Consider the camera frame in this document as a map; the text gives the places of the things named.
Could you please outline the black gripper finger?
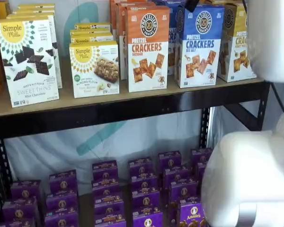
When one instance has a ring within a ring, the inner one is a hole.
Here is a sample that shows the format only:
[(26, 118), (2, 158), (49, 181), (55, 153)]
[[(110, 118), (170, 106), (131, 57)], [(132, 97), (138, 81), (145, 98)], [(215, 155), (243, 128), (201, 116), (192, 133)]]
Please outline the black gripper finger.
[(193, 12), (197, 5), (199, 4), (200, 0), (186, 0), (184, 4), (184, 8), (190, 12)]

